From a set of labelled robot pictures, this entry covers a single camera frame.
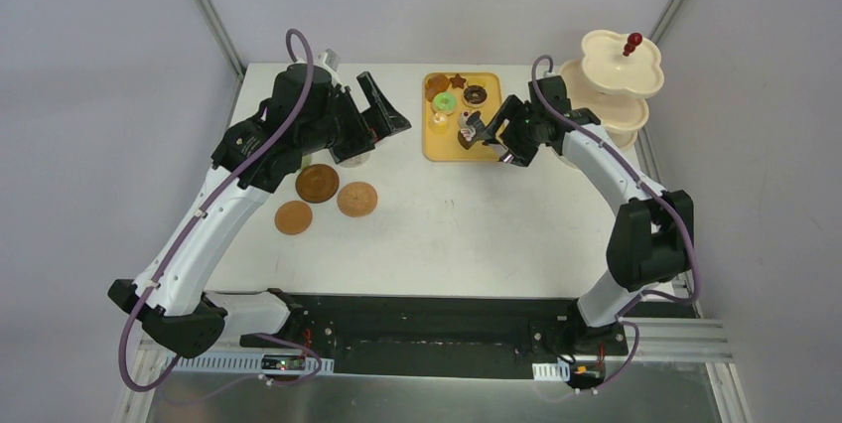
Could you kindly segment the white cupcake with cherry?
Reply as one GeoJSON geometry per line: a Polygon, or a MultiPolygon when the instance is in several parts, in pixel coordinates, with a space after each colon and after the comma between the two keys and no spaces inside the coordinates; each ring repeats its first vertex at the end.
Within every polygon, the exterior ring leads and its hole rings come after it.
{"type": "Polygon", "coordinates": [[[458,124],[459,124],[460,128],[466,128],[466,127],[469,126],[469,119],[470,119],[471,115],[472,115],[472,113],[470,111],[463,111],[458,116],[458,124]]]}

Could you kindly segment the chocolate cake slice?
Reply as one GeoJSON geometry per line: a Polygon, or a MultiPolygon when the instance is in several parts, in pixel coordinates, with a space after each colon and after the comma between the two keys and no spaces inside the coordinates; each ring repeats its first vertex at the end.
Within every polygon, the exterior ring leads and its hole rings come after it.
{"type": "Polygon", "coordinates": [[[461,128],[458,133],[458,142],[465,150],[473,147],[476,138],[476,130],[473,128],[461,128]]]}

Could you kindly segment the metal tongs with black tips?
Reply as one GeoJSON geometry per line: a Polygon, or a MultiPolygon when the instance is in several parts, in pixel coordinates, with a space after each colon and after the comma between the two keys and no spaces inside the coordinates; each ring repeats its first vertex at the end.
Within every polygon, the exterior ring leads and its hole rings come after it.
{"type": "Polygon", "coordinates": [[[509,148],[502,143],[501,134],[498,135],[498,140],[500,144],[484,144],[483,143],[483,135],[486,129],[487,123],[482,120],[481,114],[478,111],[471,112],[472,115],[469,119],[469,126],[468,128],[473,128],[476,130],[476,138],[473,144],[473,149],[482,149],[489,153],[493,153],[494,157],[498,162],[502,162],[505,164],[512,164],[514,162],[514,155],[509,151],[509,148]]]}

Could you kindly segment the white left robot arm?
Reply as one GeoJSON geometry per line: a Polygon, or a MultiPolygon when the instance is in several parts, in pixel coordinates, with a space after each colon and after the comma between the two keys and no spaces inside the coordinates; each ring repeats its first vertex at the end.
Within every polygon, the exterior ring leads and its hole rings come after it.
{"type": "Polygon", "coordinates": [[[359,110],[348,87],[325,67],[295,64],[278,73],[257,111],[231,125],[211,155],[195,210],[166,249],[135,279],[118,279],[109,298],[133,314],[157,344],[194,358],[221,338],[265,334],[279,348],[301,340],[298,307],[278,289],[209,292],[208,281],[238,232],[305,156],[330,152],[336,163],[374,150],[410,129],[371,74],[356,78],[369,107],[359,110]]]}

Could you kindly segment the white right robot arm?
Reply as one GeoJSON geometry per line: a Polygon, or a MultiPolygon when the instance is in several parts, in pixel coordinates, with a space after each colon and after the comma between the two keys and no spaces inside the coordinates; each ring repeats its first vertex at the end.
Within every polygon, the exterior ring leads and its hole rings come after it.
{"type": "Polygon", "coordinates": [[[684,191],[671,192],[632,165],[600,118],[574,109],[564,80],[534,79],[530,97],[507,97],[490,122],[467,119],[472,144],[495,150],[502,162],[526,167],[545,146],[581,171],[615,216],[606,250],[607,269],[577,302],[563,328],[565,344],[588,353],[611,325],[657,285],[698,271],[693,243],[694,205],[684,191]]]}

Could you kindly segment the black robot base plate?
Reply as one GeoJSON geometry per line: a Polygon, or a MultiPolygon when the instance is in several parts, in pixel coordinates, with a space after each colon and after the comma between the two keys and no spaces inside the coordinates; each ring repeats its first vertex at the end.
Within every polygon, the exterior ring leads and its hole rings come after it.
{"type": "Polygon", "coordinates": [[[371,297],[290,294],[292,314],[247,348],[301,345],[339,374],[527,379],[536,363],[625,357],[634,332],[589,329],[573,299],[371,297]]]}

